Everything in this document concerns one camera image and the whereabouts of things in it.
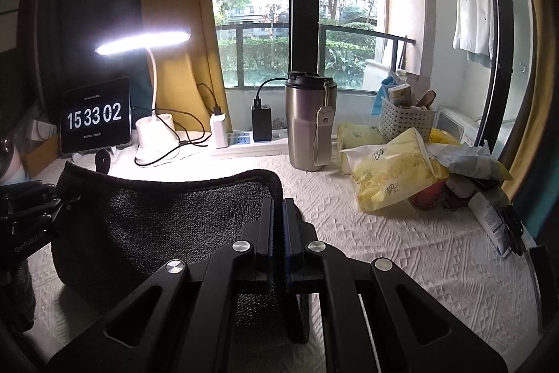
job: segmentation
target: red object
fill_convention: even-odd
[[[424,190],[416,193],[413,196],[410,196],[407,200],[412,203],[412,206],[420,209],[422,211],[427,211],[432,209],[437,205],[437,201],[441,197],[441,193],[443,192],[444,183],[446,179],[440,179],[439,181],[435,182],[430,187],[427,187]]]

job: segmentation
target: white tablecloth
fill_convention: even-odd
[[[207,156],[205,149],[188,146],[180,160],[140,168],[133,163],[135,149],[116,152],[110,175],[186,181],[256,168],[272,170],[281,179],[284,196],[295,199],[305,221],[315,225],[319,239],[362,261],[391,258],[501,354],[509,371],[539,341],[535,293],[525,258],[511,254],[502,259],[467,208],[454,213],[442,208],[421,212],[406,201],[366,215],[357,209],[351,178],[341,174],[336,163],[322,172],[306,173],[290,166],[286,155],[219,160]],[[56,183],[64,163],[55,161],[38,178]],[[94,169],[93,155],[77,164]],[[61,344],[67,344],[97,316],[64,288],[54,270],[50,246],[32,256],[30,269],[38,302],[36,319]],[[243,364],[240,371],[325,371],[318,298],[312,301],[312,327],[306,346],[257,354],[253,365]]]

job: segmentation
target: storage basket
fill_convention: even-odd
[[[411,108],[399,108],[382,99],[381,122],[378,130],[384,137],[391,141],[408,128],[415,127],[423,141],[429,141],[429,135],[433,128],[435,111]]]

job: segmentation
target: power strip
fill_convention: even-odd
[[[239,157],[262,157],[267,155],[283,155],[289,153],[287,130],[272,130],[272,141],[254,142],[252,131],[229,133],[228,147],[217,149],[210,137],[208,153],[216,159],[232,159]]]

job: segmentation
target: silver screw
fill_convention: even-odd
[[[169,273],[179,273],[184,269],[184,263],[179,259],[174,259],[167,263],[166,268]]]
[[[312,241],[307,248],[312,252],[320,253],[326,249],[326,244],[322,241]]]
[[[246,252],[251,247],[251,243],[247,241],[237,241],[233,244],[233,250],[236,252]]]
[[[392,261],[390,261],[389,259],[386,259],[386,258],[378,258],[375,261],[375,267],[379,271],[387,272],[390,269],[392,269]]]

